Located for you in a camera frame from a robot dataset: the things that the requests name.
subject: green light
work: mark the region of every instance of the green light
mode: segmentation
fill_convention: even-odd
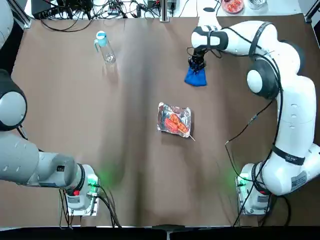
[[[88,175],[88,185],[90,186],[89,192],[96,193],[98,188],[96,187],[99,184],[98,177],[94,174]]]
[[[239,184],[246,185],[247,184],[246,179],[249,179],[249,174],[248,173],[240,173],[240,177],[238,177]]]

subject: blue bottle cap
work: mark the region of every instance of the blue bottle cap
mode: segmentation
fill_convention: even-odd
[[[107,34],[104,31],[98,31],[95,37],[98,40],[100,47],[105,47],[107,45]]]

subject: food package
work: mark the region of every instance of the food package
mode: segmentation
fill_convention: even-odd
[[[188,138],[191,130],[190,108],[181,108],[160,102],[158,106],[157,129]]]

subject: orange food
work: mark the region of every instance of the orange food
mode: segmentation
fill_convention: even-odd
[[[178,129],[181,130],[181,132],[183,132],[183,133],[187,133],[188,132],[188,128],[182,122],[178,123]]]
[[[170,120],[177,125],[177,128],[181,132],[183,132],[183,133],[187,133],[188,132],[188,128],[186,127],[186,125],[184,125],[181,122],[180,118],[176,114],[174,114],[174,113],[170,114]]]
[[[175,124],[180,123],[180,119],[177,115],[175,115],[174,113],[170,114],[170,119],[172,120],[172,122],[174,122]]]
[[[172,133],[178,132],[178,126],[173,121],[171,121],[169,118],[166,118],[164,120],[164,126]]]

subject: brown table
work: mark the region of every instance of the brown table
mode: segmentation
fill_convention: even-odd
[[[273,22],[279,39],[304,49],[303,74],[314,81],[320,96],[319,47],[303,15],[219,18],[222,26],[247,20]],[[83,31],[61,33],[33,21],[24,32],[12,78],[28,100],[24,125],[29,139],[44,151],[92,165],[103,185],[112,188],[124,226],[225,226],[237,216],[235,174],[224,143],[268,102],[247,86],[248,58],[217,59],[208,53],[208,85],[184,83],[186,47],[197,23],[197,18],[171,18],[165,24],[150,18],[96,20]],[[48,24],[63,29],[71,22]],[[117,77],[106,76],[93,47],[100,30],[107,32],[115,51]],[[192,109],[196,142],[157,132],[159,102]],[[273,104],[232,143],[239,171],[266,157],[275,128]],[[320,224],[319,186],[317,178],[289,195],[292,225]],[[1,182],[0,191],[0,226],[58,225],[56,189]],[[110,225],[104,206],[98,214],[82,223]],[[282,225],[286,216],[279,200],[267,224]],[[257,224],[256,217],[247,220]]]

